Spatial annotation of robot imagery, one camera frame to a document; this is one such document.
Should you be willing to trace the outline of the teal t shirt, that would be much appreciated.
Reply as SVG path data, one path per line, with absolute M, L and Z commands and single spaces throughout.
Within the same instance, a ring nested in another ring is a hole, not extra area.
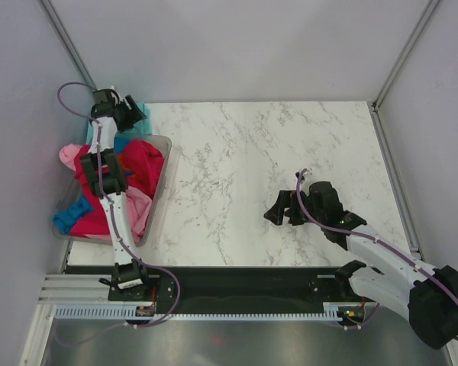
M 111 134 L 112 136 L 116 136 L 118 133 L 128 132 L 128 133 L 137 133 L 137 134 L 144 134 L 150 135 L 152 133 L 152 127 L 150 122 L 150 111 L 146 108 L 144 103 L 137 102 L 139 108 L 146 114 L 147 119 L 141 120 L 136 124 L 131 124 L 126 127 L 119 129 L 117 124 L 109 124 L 105 125 L 106 133 Z M 109 113 L 113 111 L 113 108 L 116 106 L 115 100 L 113 101 L 103 101 L 95 103 L 92 106 L 90 117 L 99 117 L 103 121 L 105 121 L 105 116 L 109 116 Z M 88 128 L 87 128 L 87 137 L 86 142 L 91 143 L 96 141 L 96 133 L 97 130 L 95 129 L 97 123 L 94 120 L 88 120 Z

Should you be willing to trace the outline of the grey plastic bin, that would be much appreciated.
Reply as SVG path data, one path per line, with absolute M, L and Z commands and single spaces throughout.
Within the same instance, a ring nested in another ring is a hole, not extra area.
M 162 154 L 162 156 L 164 158 L 164 163 L 163 163 L 161 175 L 160 175 L 157 187 L 156 187 L 156 191 L 155 191 L 155 194 L 154 194 L 154 197 L 153 197 L 153 203 L 152 203 L 149 215 L 148 215 L 148 221 L 147 221 L 147 226 L 146 226 L 146 229 L 145 229 L 145 233 L 144 233 L 144 235 L 142 236 L 142 238 L 140 239 L 139 242 L 135 242 L 136 246 L 142 246 L 147 241 L 149 227 L 150 227 L 151 221 L 152 221 L 152 219 L 154 217 L 155 205 L 156 205 L 156 203 L 158 201 L 158 197 L 161 195 L 161 181 L 164 178 L 164 169 L 167 166 L 167 161 L 168 161 L 168 156 L 169 156 L 169 148 L 170 148 L 171 141 L 168 138 L 164 137 L 164 136 L 136 135 L 136 134 L 132 134 L 132 133 L 131 134 L 125 133 L 125 134 L 117 135 L 115 137 L 115 139 L 114 139 L 114 142 L 119 140 L 120 138 L 124 138 L 126 140 L 143 140 L 143 141 L 146 141 L 146 142 L 150 143 L 151 145 L 153 145 L 156 149 L 158 149 L 161 152 L 161 154 Z M 67 189 L 67 191 L 65 193 L 64 200 L 60 204 L 59 212 L 62 211 L 62 210 L 65 210 L 71 204 L 77 202 L 79 197 L 80 197 L 80 195 L 82 194 L 81 185 L 75 179 L 75 172 L 73 170 L 71 170 L 71 171 L 73 172 L 72 185 L 69 187 L 69 189 Z M 86 240 L 86 241 L 96 242 L 96 243 L 99 243 L 99 244 L 109 245 L 111 243 L 111 240 L 110 241 L 101 241 L 101 240 L 87 239 L 87 238 L 82 238 L 82 237 L 75 237 L 75 236 L 71 236 L 69 234 L 63 234 L 54 225 L 53 225 L 53 233 L 54 233 L 54 235 L 56 237 L 61 238 L 61 239 L 65 239 L 67 237 L 70 237 L 72 239 Z

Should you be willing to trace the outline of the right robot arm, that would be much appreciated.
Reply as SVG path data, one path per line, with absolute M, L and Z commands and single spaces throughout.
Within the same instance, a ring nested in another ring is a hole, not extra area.
M 344 209 L 328 181 L 308 192 L 280 191 L 264 218 L 276 226 L 313 223 L 325 238 L 356 255 L 338 268 L 334 290 L 343 300 L 370 299 L 408 321 L 416 336 L 439 349 L 458 341 L 458 271 L 437 268 L 383 239 L 362 217 Z

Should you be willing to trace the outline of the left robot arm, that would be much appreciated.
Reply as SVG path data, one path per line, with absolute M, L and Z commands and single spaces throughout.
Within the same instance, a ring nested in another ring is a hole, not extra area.
M 120 98 L 113 88 L 93 92 L 89 120 L 92 142 L 80 158 L 89 189 L 99 199 L 107 220 L 114 253 L 108 299 L 112 302 L 141 302 L 151 294 L 152 281 L 140 263 L 127 214 L 127 176 L 114 150 L 119 127 L 130 126 L 143 114 L 127 96 Z

